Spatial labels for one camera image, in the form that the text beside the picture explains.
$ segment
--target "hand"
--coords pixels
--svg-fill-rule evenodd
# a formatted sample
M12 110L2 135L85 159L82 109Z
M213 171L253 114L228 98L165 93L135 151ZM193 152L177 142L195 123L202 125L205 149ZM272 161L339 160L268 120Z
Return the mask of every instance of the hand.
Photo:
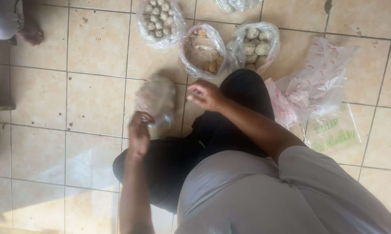
M149 147L148 122L155 122L148 113L137 111L129 123L129 149L128 155L143 157Z
M187 96L188 100L208 111L220 112L228 100L217 86L205 80L197 80L192 83L188 87L188 91L191 92Z

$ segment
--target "person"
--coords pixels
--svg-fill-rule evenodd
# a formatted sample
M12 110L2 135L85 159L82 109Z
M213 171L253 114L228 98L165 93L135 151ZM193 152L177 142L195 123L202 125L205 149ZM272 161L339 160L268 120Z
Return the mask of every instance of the person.
M154 233L150 204L181 233L391 233L391 214L333 159L274 121L261 77L240 69L188 87L206 112L186 138L150 141L146 113L113 163L120 232Z
M0 40L14 35L21 37L32 46L44 40L40 27L28 17L24 17L22 0L0 0Z

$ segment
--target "dirt stain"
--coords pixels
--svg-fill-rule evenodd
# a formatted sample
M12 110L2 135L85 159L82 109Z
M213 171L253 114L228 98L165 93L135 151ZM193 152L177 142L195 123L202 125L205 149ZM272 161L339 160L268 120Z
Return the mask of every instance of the dirt stain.
M326 11L327 14L330 13L331 7L333 6L333 0L327 0L326 3L324 4L324 10Z

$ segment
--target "bare foot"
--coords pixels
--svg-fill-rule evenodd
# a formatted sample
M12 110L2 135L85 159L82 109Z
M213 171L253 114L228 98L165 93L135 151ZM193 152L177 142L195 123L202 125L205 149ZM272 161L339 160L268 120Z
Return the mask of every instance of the bare foot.
M25 18L24 28L19 30L16 35L22 37L26 42L32 46L42 43L44 40L44 32L31 19Z

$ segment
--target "black pants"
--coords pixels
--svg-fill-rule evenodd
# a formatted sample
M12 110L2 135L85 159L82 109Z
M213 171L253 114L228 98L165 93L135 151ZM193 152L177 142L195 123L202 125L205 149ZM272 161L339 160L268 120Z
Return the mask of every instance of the black pants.
M268 91L257 73L237 70L223 81L220 90L225 97L275 119ZM224 150L267 157L263 150L218 112L204 112L194 120L192 128L193 131L186 138L152 140L144 159L151 204L174 214L184 180L204 158ZM113 172L121 183L127 151L113 162Z

